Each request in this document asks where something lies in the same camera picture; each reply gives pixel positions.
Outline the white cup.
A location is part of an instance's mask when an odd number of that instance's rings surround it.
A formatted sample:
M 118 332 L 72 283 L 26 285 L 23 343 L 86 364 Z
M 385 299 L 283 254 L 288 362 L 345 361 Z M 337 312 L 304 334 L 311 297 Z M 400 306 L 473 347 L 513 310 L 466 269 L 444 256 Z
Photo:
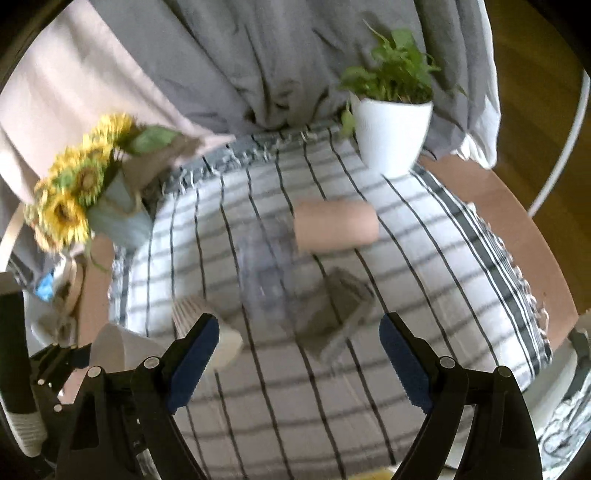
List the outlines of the white cup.
M 98 366 L 106 373 L 134 370 L 146 358 L 161 357 L 163 352 L 157 342 L 108 323 L 91 344 L 89 366 Z

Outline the checkered paper cup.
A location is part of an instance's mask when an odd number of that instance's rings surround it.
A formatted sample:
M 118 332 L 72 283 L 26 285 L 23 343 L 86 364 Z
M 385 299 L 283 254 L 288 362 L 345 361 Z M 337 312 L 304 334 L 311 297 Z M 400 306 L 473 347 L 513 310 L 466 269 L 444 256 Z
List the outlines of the checkered paper cup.
M 199 356 L 209 355 L 204 375 L 211 375 L 228 367 L 242 352 L 242 335 L 226 323 L 214 306 L 196 295 L 185 296 L 174 301 L 172 321 L 178 338 L 186 337 L 191 329 L 206 316 L 193 347 Z

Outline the pink cup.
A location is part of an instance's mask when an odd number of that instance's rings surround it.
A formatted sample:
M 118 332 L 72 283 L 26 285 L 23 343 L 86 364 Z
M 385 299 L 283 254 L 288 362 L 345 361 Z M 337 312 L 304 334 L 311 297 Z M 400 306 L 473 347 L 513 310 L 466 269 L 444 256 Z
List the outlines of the pink cup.
M 379 219 L 365 201 L 304 201 L 294 208 L 294 236 L 304 253 L 348 250 L 375 243 Z

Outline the smoky grey square glass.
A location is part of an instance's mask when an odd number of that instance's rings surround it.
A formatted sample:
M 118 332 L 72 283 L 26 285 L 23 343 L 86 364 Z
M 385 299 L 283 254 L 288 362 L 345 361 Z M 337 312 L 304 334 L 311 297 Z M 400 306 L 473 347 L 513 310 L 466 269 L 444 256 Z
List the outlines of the smoky grey square glass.
M 334 362 L 346 342 L 365 326 L 374 303 L 368 284 L 345 269 L 332 269 L 301 311 L 295 324 L 297 343 L 318 361 Z

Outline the plaid grey white tablecloth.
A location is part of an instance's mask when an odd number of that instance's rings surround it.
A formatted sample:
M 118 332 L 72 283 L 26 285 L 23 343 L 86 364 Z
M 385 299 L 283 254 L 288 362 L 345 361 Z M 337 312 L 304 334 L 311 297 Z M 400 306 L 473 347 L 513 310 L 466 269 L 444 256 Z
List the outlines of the plaid grey white tablecloth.
M 341 268 L 375 294 L 367 325 L 329 363 L 250 315 L 239 291 L 247 228 L 287 220 L 308 199 L 367 201 L 379 217 L 370 246 L 294 257 L 298 293 Z M 115 254 L 111 320 L 166 344 L 173 302 L 195 294 L 245 342 L 175 417 L 209 479 L 344 479 L 400 461 L 423 414 L 380 344 L 387 312 L 464 367 L 509 367 L 521 388 L 551 362 L 541 311 L 502 240 L 423 168 L 400 179 L 368 169 L 335 127 L 235 142 L 165 176 L 148 201 L 150 238 Z

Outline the sunflower bouquet in blue vase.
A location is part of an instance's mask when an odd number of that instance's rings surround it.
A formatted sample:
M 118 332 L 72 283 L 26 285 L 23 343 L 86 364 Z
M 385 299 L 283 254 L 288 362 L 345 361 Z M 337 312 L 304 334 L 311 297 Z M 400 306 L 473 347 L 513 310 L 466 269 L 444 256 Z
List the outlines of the sunflower bouquet in blue vase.
M 128 251 L 147 241 L 153 228 L 140 189 L 124 165 L 159 153 L 180 137 L 164 126 L 142 124 L 127 113 L 102 116 L 80 144 L 55 156 L 48 174 L 24 207 L 25 223 L 45 253 L 90 247 L 95 234 Z

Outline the green plant in white pot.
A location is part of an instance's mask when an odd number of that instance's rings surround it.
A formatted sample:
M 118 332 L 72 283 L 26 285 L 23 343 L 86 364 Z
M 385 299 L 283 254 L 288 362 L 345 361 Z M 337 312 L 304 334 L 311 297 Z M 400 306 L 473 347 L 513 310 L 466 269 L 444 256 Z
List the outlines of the green plant in white pot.
M 342 136 L 354 138 L 365 165 L 388 179 L 410 173 L 425 144 L 434 110 L 433 75 L 441 70 L 407 28 L 370 31 L 374 65 L 349 66 L 339 87 L 349 93 Z

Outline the beige cloth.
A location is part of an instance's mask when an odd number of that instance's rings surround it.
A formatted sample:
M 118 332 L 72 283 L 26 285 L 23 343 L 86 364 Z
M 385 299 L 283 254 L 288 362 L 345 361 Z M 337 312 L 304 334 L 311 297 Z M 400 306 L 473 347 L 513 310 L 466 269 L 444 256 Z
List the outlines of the beige cloth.
M 91 4 L 76 1 L 34 40 L 1 93 L 2 180 L 19 200 L 32 202 L 54 156 L 110 113 L 181 134 L 160 153 L 125 161 L 126 179 L 137 190 L 162 170 L 234 139 L 183 116 Z

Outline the grey blanket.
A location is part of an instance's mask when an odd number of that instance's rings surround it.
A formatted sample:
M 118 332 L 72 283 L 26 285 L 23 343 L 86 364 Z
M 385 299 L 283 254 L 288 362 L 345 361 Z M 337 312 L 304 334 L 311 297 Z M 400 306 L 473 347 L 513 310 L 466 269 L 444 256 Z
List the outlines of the grey blanket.
M 330 119 L 379 35 L 414 34 L 438 65 L 424 151 L 497 161 L 501 108 L 481 1 L 97 1 L 94 9 L 188 120 L 247 134 Z

